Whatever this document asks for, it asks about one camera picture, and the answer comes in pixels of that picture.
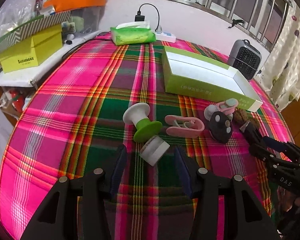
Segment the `table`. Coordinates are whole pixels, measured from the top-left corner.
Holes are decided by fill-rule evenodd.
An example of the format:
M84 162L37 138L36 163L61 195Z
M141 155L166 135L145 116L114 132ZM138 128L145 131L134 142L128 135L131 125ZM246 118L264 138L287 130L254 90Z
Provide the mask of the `table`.
M167 114L204 120L203 110L211 102L165 93L162 45L223 62L227 57L182 40L116 47L107 40L109 35L101 38L72 54L39 88L19 119L0 170L1 221L19 239L57 178L83 176L123 143L128 162L116 199L106 202L112 239L188 239L196 200L182 193L171 152L149 166L138 155L142 144L132 139L134 126L125 125L122 116L132 104L146 102L149 118L161 121L164 128ZM261 133L292 141L276 107L255 81L251 85L264 102L251 113ZM170 145L183 145L201 167L216 175L242 175L275 218L276 187L268 183L263 163L249 154L238 127L225 145L212 139L208 130L196 139L170 137L164 130L159 135ZM223 228L222 197L219 204L218 223ZM218 239L223 239L221 229Z

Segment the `curtain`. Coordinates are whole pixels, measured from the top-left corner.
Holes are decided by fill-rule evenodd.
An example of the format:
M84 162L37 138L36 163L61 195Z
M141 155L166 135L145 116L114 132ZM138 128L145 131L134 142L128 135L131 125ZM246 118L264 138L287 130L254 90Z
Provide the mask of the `curtain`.
M279 111L300 97L300 8L290 2L279 39L255 76Z

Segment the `small space heater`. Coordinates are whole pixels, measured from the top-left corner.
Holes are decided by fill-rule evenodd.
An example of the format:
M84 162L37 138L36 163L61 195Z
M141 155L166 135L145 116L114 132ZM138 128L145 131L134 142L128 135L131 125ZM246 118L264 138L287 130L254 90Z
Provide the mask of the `small space heater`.
M251 80L260 62L260 52L251 46L248 40L237 40L232 47L227 64L238 69L247 80Z

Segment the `metal bolt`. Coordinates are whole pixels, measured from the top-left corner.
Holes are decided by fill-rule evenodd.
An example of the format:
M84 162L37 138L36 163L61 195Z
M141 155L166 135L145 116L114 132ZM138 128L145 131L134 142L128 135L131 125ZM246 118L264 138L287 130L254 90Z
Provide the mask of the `metal bolt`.
M96 175L99 175L99 174L101 174L102 172L103 172L103 169L101 169L101 168L96 168L96 169L93 171L93 173L96 174Z
M67 179L68 178L66 176L62 176L62 177L59 178L59 182L64 183L64 182L67 181Z
M239 174L234 175L233 178L234 178L236 181L241 181L241 180L243 180L242 176L239 175Z
M199 168L198 171L201 174L207 174L208 173L208 170L206 168Z
M226 120L225 126L226 126L227 128L230 127L230 121L229 121L229 120Z

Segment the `white shelf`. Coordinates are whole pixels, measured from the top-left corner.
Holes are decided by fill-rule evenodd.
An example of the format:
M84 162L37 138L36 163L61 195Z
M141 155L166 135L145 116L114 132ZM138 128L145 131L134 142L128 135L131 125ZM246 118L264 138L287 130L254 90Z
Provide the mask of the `white shelf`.
M37 67L30 67L12 71L9 73L0 73L0 87L33 87L31 82L37 82L45 73L47 73L55 64L61 60L64 54L75 46L96 37L102 31L96 31L85 35L82 38L72 40L71 45L64 44L61 49L52 54L42 64Z

